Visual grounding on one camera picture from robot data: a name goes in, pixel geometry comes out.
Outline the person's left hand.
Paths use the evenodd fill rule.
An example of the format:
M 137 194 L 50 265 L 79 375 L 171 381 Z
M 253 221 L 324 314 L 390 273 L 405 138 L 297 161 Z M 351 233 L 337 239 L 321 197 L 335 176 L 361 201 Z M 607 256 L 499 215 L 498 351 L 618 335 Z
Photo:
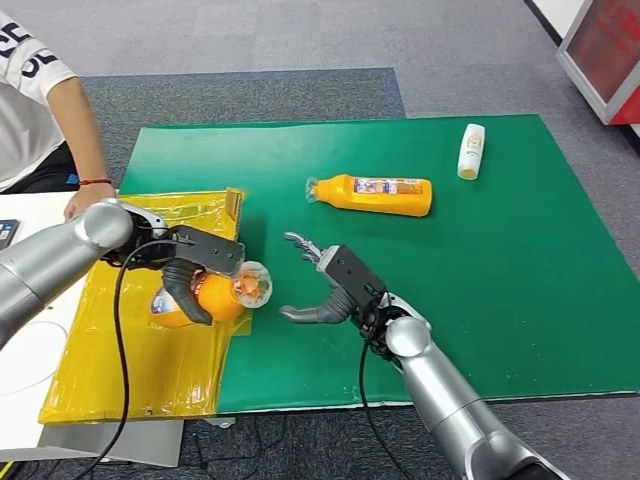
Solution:
M 71 220 L 97 202 L 115 196 L 115 191 L 109 183 L 82 185 L 67 203 L 63 216 L 66 221 Z

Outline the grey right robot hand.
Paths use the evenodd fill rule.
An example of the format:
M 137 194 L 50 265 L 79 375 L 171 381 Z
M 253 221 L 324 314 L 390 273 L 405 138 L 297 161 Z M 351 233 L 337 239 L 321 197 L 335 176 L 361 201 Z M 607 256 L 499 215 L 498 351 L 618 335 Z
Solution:
M 290 305 L 282 306 L 278 310 L 281 316 L 296 324 L 338 324 L 349 317 L 355 308 L 351 297 L 327 272 L 327 267 L 337 253 L 338 245 L 321 249 L 312 240 L 295 232 L 285 232 L 284 238 L 302 250 L 302 258 L 322 274 L 332 290 L 324 303 L 316 307 L 297 309 Z

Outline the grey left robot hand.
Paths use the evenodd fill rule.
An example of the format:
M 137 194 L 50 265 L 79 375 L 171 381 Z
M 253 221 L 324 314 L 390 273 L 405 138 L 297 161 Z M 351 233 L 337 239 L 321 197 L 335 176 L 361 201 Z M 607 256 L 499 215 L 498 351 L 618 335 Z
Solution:
M 203 271 L 202 266 L 173 259 L 163 266 L 162 271 L 163 287 L 189 321 L 208 326 L 213 323 L 213 317 L 201 307 L 192 290 L 192 281 Z

